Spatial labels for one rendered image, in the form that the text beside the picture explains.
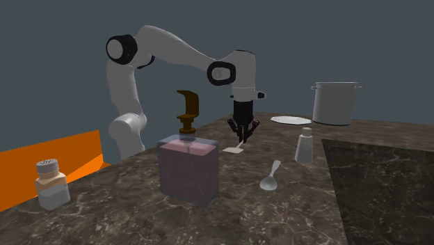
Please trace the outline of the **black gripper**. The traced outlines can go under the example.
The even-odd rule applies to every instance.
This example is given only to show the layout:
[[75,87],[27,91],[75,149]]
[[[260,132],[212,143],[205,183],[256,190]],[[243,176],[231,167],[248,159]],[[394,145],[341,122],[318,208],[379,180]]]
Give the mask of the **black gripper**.
[[239,143],[246,143],[248,138],[259,126],[259,121],[253,117],[253,101],[237,102],[234,101],[233,118],[228,118],[227,123],[239,138]]

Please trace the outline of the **white spatula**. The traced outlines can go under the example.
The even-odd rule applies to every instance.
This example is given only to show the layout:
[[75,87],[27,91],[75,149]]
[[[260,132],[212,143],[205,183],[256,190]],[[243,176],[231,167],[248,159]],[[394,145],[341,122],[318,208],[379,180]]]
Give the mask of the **white spatula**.
[[240,152],[243,151],[243,149],[241,148],[242,145],[243,145],[243,141],[240,142],[236,147],[229,147],[229,148],[223,149],[223,152],[239,154]]

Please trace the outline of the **white octagonal plate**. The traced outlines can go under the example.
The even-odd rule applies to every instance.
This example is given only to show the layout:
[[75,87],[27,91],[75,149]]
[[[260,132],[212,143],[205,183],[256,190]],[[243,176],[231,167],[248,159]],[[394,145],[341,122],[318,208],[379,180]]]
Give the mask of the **white octagonal plate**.
[[273,116],[271,120],[276,123],[288,125],[308,125],[312,123],[310,119],[294,116]]

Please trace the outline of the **grey metal spoon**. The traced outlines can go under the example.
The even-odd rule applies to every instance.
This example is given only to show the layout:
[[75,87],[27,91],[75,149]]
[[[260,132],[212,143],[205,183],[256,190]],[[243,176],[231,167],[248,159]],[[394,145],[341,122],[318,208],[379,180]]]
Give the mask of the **grey metal spoon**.
[[279,161],[279,160],[275,160],[273,162],[270,174],[267,177],[265,177],[263,180],[261,180],[261,182],[259,183],[259,186],[261,189],[263,189],[265,191],[274,191],[277,189],[278,184],[275,181],[273,175],[276,172],[276,170],[280,167],[280,164],[281,164],[281,161]]

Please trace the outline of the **white squeeze bottle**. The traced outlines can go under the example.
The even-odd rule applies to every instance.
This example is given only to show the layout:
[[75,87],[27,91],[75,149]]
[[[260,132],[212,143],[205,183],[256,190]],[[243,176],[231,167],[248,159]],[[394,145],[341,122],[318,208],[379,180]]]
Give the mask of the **white squeeze bottle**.
[[311,164],[313,162],[313,137],[310,127],[302,128],[294,159],[301,164]]

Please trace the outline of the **pink soap dispenser brass pump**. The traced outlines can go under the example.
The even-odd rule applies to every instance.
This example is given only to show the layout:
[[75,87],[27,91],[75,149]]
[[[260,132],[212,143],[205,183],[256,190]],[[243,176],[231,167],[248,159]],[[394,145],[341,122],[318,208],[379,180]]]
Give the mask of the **pink soap dispenser brass pump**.
[[206,207],[219,192],[219,142],[196,136],[194,119],[199,116],[199,97],[180,90],[185,113],[177,116],[178,134],[157,143],[161,193],[187,203]]

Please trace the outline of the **grey metal stock pot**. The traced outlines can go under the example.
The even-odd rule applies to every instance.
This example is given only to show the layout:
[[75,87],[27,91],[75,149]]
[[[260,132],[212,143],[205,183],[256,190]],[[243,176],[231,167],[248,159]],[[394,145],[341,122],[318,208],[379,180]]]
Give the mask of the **grey metal stock pot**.
[[316,82],[312,120],[323,125],[351,124],[355,95],[362,87],[358,82]]

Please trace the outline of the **orange robot stand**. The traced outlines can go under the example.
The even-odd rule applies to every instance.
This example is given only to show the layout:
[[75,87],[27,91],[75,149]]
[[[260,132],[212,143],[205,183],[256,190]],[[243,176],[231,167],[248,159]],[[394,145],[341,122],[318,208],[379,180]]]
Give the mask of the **orange robot stand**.
[[97,130],[0,152],[0,212],[37,196],[39,162],[56,164],[68,182],[109,166]]

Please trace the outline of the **clear shaker jar grey lid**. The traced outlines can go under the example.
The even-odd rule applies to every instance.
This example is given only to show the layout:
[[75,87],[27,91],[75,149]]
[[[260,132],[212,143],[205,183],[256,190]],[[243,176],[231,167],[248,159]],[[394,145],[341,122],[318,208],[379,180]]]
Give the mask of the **clear shaker jar grey lid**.
[[66,175],[59,171],[57,159],[46,159],[36,164],[38,178],[35,189],[41,207],[51,211],[70,201]]

